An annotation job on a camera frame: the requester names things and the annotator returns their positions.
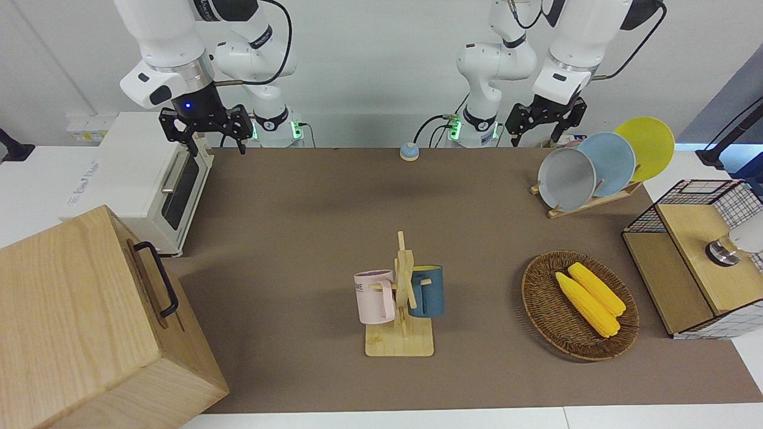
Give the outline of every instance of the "white robotic arm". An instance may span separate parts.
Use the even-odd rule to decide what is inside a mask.
[[[556,27],[556,36],[533,84],[533,102],[529,106],[515,104],[507,119],[505,127],[512,134],[512,144],[517,146],[522,135],[539,124],[556,123],[552,141],[558,141],[570,127],[577,127],[587,108],[580,92],[594,78],[607,45],[618,30],[638,27],[660,7],[664,17],[667,10],[662,0],[553,0],[546,18]]]
[[[262,88],[252,90],[254,95],[263,94],[255,97],[256,101],[264,100],[259,103],[260,110],[267,114],[280,106],[278,113],[281,116],[286,113],[284,120],[291,117],[280,90],[268,85],[275,78],[294,72],[293,61],[287,64],[283,60],[291,36],[286,45],[272,37],[272,28],[264,12],[259,11],[258,0],[114,0],[114,3],[127,29],[140,45],[143,57],[122,79],[121,88],[144,108],[172,101],[174,109],[163,108],[159,115],[168,140],[188,145],[189,151],[195,155],[198,150],[193,143],[193,133],[218,131],[232,137],[244,154],[244,141],[255,133],[243,105],[232,109],[223,106],[214,82],[211,57],[195,30],[195,18],[232,23],[231,29],[245,41],[218,46],[223,60],[222,70],[240,79],[235,83],[245,83],[242,81],[246,80],[252,85],[262,85]],[[249,82],[268,72],[272,72],[270,79]],[[290,123],[288,128],[292,127],[295,124]],[[296,133],[297,129],[288,130],[289,135]]]
[[[518,2],[517,12],[521,19],[531,19],[530,0]],[[463,147],[482,147],[496,135],[503,94],[490,81],[527,79],[536,67],[535,50],[526,41],[525,30],[512,18],[506,0],[493,2],[490,26],[503,43],[467,44],[459,52],[457,66],[469,83],[469,98],[458,112],[450,140]]]
[[[228,21],[230,29],[240,36],[217,45],[214,61],[226,75],[243,82],[252,96],[254,144],[262,147],[288,147],[302,138],[299,115],[284,100],[273,77],[290,76],[297,68],[290,54],[291,40],[284,42],[273,34],[265,11],[257,1],[192,0],[197,18],[205,21]],[[221,14],[217,7],[252,5],[239,13]]]
[[[546,14],[542,0],[491,1],[490,24],[503,44],[468,44],[461,49],[459,72],[468,80],[470,93],[451,140],[464,147],[486,145],[495,135],[495,115],[501,102],[501,91],[489,81],[526,79],[535,69],[535,53],[524,32],[532,24],[521,23],[534,24],[545,16],[556,27],[556,35],[533,84],[533,103],[517,103],[505,124],[514,146],[522,134],[539,124],[557,124],[551,135],[554,141],[568,128],[578,126],[587,107],[580,92],[594,78],[607,45],[618,30],[638,27],[662,5],[662,0],[552,2]]]

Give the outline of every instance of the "light blue plate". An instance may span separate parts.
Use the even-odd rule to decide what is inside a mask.
[[[630,182],[636,169],[636,155],[628,140],[615,133],[597,133],[583,140],[578,150],[585,154],[596,170],[596,179],[604,180],[594,196],[617,194]]]

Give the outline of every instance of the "brown table mat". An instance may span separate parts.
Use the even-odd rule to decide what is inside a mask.
[[[545,217],[528,192],[548,150],[219,150],[183,258],[166,265],[230,385],[213,413],[696,404],[763,400],[730,341],[671,340],[621,230],[649,204]],[[392,268],[398,230],[417,263],[444,266],[446,313],[430,358],[363,352],[353,273]],[[615,360],[573,363],[529,325],[534,256],[586,253],[639,306]]]

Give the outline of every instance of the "woven tray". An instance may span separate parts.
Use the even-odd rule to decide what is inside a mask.
[[[602,338],[597,334],[559,288],[554,273],[563,270],[566,274],[576,262],[596,274],[625,303],[625,312],[617,318],[617,335]],[[522,299],[538,332],[554,347],[578,359],[613,359],[625,353],[639,334],[639,310],[628,288],[604,264],[582,253],[556,250],[535,258],[522,277]]]

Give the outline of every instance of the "white toaster oven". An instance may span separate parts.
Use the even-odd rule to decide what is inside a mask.
[[[195,142],[199,151],[193,157],[167,141],[156,112],[119,114],[58,218],[106,204],[160,253],[181,254],[214,158],[204,136]]]

